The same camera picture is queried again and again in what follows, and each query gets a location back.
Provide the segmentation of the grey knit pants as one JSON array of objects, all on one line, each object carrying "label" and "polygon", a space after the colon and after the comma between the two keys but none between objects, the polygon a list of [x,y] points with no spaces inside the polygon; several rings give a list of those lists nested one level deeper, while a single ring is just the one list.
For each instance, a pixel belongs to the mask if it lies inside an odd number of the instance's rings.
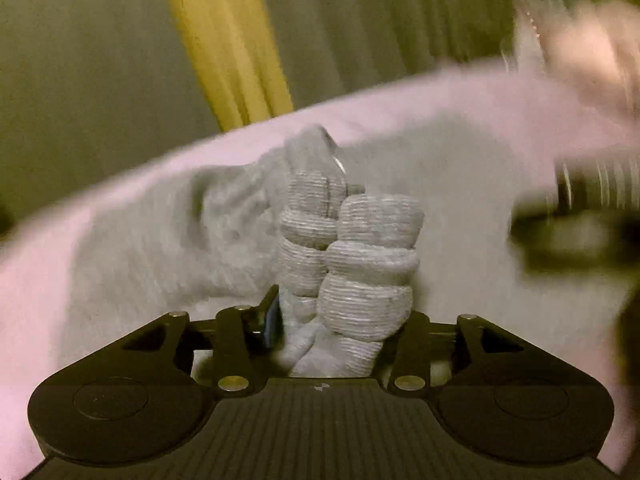
[{"label": "grey knit pants", "polygon": [[411,310],[476,312],[553,352],[594,346],[639,281],[595,218],[517,248],[528,188],[506,144],[456,116],[334,148],[309,129],[245,166],[152,185],[105,211],[76,252],[58,362],[171,310],[211,315],[280,288],[276,362],[357,376]]}]

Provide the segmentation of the yellow curtain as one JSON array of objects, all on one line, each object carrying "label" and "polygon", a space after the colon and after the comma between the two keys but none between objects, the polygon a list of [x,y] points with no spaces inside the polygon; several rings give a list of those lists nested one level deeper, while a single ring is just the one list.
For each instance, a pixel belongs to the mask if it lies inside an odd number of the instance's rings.
[{"label": "yellow curtain", "polygon": [[291,113],[264,0],[169,0],[222,131]]}]

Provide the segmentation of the pink fleece blanket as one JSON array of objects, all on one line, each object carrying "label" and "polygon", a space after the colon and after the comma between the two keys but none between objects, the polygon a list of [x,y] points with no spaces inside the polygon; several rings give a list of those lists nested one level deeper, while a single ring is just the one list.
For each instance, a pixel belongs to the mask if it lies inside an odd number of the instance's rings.
[{"label": "pink fleece blanket", "polygon": [[388,84],[195,143],[108,180],[24,223],[1,251],[1,474],[41,460],[28,398],[55,369],[54,350],[77,246],[98,215],[156,182],[205,166],[242,165],[311,125],[344,148],[416,141],[410,166],[424,200],[420,308],[435,320],[477,313],[582,368],[615,402],[602,460],[620,469],[634,412],[616,348],[631,275],[524,274],[506,246],[515,195],[553,182],[553,163],[637,147],[637,133],[570,89],[485,64]]}]

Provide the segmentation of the olive green curtain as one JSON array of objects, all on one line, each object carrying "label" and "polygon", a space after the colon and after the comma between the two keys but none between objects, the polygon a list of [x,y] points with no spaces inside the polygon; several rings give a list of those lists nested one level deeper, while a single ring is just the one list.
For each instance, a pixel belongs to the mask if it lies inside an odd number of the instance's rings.
[{"label": "olive green curtain", "polygon": [[[294,110],[514,55],[514,0],[264,0]],[[222,131],[169,0],[1,0],[1,207],[19,228]]]}]

